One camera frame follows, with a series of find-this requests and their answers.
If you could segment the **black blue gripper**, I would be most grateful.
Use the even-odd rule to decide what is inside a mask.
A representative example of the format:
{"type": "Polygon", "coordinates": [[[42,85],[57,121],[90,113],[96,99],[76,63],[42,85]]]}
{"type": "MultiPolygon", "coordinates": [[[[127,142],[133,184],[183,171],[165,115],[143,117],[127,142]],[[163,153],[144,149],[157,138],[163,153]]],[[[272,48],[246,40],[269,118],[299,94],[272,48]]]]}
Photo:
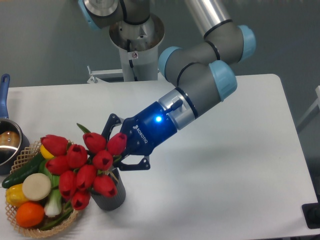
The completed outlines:
{"type": "Polygon", "coordinates": [[[133,117],[125,120],[111,113],[101,135],[108,142],[115,127],[127,136],[123,157],[128,155],[144,156],[139,163],[115,162],[113,166],[120,171],[147,171],[151,168],[150,154],[154,148],[177,133],[177,128],[159,102],[154,102],[133,117]]]}

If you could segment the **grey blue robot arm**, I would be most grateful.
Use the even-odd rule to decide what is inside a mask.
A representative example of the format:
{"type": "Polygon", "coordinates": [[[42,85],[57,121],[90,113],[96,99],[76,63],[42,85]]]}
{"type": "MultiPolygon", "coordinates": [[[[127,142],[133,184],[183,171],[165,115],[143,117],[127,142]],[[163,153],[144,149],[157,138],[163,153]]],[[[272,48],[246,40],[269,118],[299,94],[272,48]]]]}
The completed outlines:
{"type": "Polygon", "coordinates": [[[147,0],[80,0],[78,5],[93,29],[109,27],[118,48],[126,82],[157,80],[162,75],[174,89],[138,114],[121,119],[111,114],[103,129],[109,138],[115,126],[127,137],[126,148],[113,165],[121,171],[148,170],[149,156],[158,145],[223,102],[237,89],[230,68],[252,56],[253,31],[235,25],[220,0],[188,0],[203,42],[188,49],[158,47],[165,30],[150,12],[147,0]]]}

